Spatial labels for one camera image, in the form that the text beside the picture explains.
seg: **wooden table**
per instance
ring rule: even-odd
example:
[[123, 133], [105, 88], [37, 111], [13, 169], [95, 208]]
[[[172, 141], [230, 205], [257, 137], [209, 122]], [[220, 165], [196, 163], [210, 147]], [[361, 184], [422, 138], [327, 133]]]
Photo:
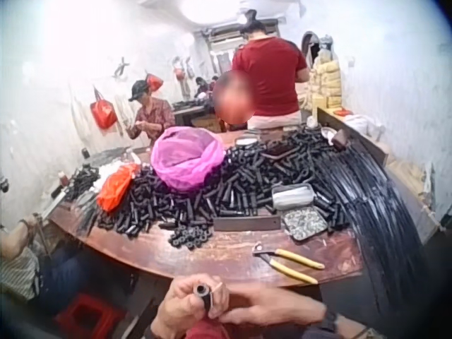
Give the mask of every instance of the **wooden table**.
[[[243, 131], [218, 134], [225, 147], [234, 143]], [[143, 160], [149, 154], [142, 153]], [[76, 236], [81, 217], [76, 211], [58, 207], [50, 219], [64, 231]], [[257, 241], [269, 249], [287, 249], [325, 264], [325, 270], [314, 270], [278, 258], [289, 267], [315, 277], [320, 283], [355, 275], [362, 269], [362, 257], [351, 231], [326, 233], [295, 244], [283, 230], [271, 232], [216, 232], [200, 249], [175, 249], [168, 243], [171, 232], [152, 227], [148, 234], [140, 233], [130, 240], [116, 232], [94, 227], [88, 237], [79, 239], [88, 246], [122, 263], [145, 272], [173, 278], [177, 275], [209, 273], [219, 275], [227, 283], [266, 283], [272, 286], [302, 285], [272, 269], [262, 259], [253, 257], [251, 249]]]
[[205, 113], [206, 108], [204, 106], [195, 106], [174, 112], [174, 118], [177, 126], [191, 126], [191, 120], [194, 117]]

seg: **red stool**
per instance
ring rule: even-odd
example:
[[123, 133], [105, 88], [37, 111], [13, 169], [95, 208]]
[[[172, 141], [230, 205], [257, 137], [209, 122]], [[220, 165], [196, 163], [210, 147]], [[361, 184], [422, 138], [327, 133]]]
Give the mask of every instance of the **red stool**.
[[89, 295], [79, 294], [55, 319], [69, 338], [107, 338], [126, 312]]

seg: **stacked yellow bags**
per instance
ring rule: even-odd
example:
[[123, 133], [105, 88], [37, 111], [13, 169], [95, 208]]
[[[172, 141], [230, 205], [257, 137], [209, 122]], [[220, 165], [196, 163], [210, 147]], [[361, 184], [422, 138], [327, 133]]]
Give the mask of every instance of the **stacked yellow bags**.
[[342, 107], [342, 84], [340, 81], [340, 68], [338, 61], [328, 61], [323, 64], [314, 62], [310, 73], [306, 109], [312, 110], [313, 96], [317, 102], [325, 102], [326, 108]]

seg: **cap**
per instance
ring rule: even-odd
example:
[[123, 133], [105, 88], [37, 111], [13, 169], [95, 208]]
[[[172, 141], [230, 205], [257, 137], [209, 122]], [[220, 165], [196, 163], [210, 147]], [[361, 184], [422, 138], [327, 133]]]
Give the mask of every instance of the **cap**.
[[149, 85], [146, 80], [138, 80], [135, 81], [132, 86], [132, 97], [129, 101], [138, 100], [143, 93], [146, 93], [149, 90]]

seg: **pliers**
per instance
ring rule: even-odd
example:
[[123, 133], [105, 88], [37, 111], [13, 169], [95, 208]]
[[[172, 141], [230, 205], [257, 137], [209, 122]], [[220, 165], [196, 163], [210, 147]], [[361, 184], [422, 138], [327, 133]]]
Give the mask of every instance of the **pliers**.
[[315, 261], [312, 261], [311, 259], [305, 258], [303, 256], [300, 256], [298, 254], [292, 253], [290, 251], [286, 251], [284, 249], [276, 249], [275, 251], [269, 251], [264, 250], [262, 243], [258, 242], [253, 247], [253, 256], [258, 256], [262, 260], [264, 260], [268, 265], [273, 267], [274, 269], [280, 271], [281, 273], [284, 273], [285, 275], [303, 281], [305, 283], [309, 283], [312, 285], [318, 285], [319, 282], [314, 279], [313, 277], [310, 277], [309, 275], [297, 272], [296, 270], [292, 270], [291, 268], [288, 268], [287, 266], [278, 263], [275, 259], [272, 259], [270, 256], [280, 256], [281, 258], [290, 259], [292, 261], [295, 261], [297, 263], [300, 263], [302, 265], [306, 265], [311, 268], [315, 268], [317, 270], [323, 270], [325, 268], [325, 265], [322, 263], [317, 263]]

